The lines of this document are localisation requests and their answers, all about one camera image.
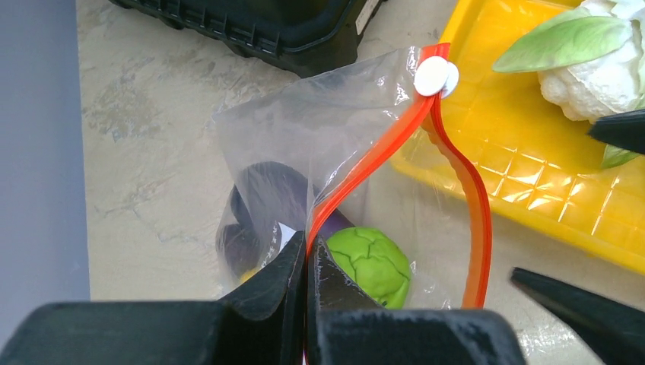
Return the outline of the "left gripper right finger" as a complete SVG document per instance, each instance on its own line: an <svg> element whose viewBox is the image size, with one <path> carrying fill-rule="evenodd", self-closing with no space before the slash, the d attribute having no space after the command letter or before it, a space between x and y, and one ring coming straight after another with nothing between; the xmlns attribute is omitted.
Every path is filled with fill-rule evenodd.
<svg viewBox="0 0 645 365"><path fill-rule="evenodd" d="M390 310L336 265L321 239L308 257L308 364L525 364L510 323L486 309Z"/></svg>

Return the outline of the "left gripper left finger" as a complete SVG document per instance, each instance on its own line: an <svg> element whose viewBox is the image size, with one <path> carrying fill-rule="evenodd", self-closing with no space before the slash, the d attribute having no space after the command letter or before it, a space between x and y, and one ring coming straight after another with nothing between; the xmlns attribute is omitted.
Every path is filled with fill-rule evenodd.
<svg viewBox="0 0 645 365"><path fill-rule="evenodd" d="M49 303L17 327L3 364L299 364L306 240L215 301Z"/></svg>

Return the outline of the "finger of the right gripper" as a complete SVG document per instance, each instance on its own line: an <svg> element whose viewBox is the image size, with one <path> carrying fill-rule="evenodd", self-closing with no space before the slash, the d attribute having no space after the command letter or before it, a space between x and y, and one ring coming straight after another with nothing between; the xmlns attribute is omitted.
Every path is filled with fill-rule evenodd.
<svg viewBox="0 0 645 365"><path fill-rule="evenodd" d="M603 116L587 134L597 141L644 154L644 109Z"/></svg>
<svg viewBox="0 0 645 365"><path fill-rule="evenodd" d="M568 325L603 363L644 363L643 311L524 268L514 268L510 282Z"/></svg>

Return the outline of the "green wrinkled guava toy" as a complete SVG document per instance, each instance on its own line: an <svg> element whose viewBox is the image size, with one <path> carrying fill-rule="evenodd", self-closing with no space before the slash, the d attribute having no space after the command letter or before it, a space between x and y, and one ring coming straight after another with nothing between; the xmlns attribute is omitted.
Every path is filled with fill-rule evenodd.
<svg viewBox="0 0 645 365"><path fill-rule="evenodd" d="M404 306L410 261L387 235L371 227L349 227L331 236L327 246L336 264L374 301L387 309Z"/></svg>

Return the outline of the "purple eggplant toy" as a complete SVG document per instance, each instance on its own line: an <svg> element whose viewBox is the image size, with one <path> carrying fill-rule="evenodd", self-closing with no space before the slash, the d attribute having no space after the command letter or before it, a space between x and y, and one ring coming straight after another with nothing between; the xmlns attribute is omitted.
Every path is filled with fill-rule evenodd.
<svg viewBox="0 0 645 365"><path fill-rule="evenodd" d="M217 231L217 251L235 283L270 263L308 224L309 203L322 190L286 164L254 163L238 174Z"/></svg>

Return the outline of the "clear zip top bag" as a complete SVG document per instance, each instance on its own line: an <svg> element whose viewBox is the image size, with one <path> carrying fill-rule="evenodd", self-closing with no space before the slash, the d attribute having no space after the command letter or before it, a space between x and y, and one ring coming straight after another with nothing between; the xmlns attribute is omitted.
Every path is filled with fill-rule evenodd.
<svg viewBox="0 0 645 365"><path fill-rule="evenodd" d="M308 364L308 257L315 239L326 243L349 227L371 227L394 241L410 261L411 284L401 309L484 309L491 266L491 209L485 185L449 139L441 103L459 73L450 45L397 49L382 56L304 78L213 115L232 179L265 161L288 165L322 192L309 203L303 287L303 357ZM465 196L469 222L459 235L469 240L464 285L452 296L441 278L450 263L439 260L452 231L449 216L426 207L435 192L398 193L380 183L377 171L416 132L424 130L438 150L439 165L456 176L452 190Z"/></svg>

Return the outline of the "yellow corn toy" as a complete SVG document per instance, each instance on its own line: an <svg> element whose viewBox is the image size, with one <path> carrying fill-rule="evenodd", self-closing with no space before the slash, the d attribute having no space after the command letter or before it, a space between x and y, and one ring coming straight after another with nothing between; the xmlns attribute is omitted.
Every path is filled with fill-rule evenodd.
<svg viewBox="0 0 645 365"><path fill-rule="evenodd" d="M252 268L248 271L245 271L239 278L239 284L244 284L246 281L256 275L260 270L261 268Z"/></svg>

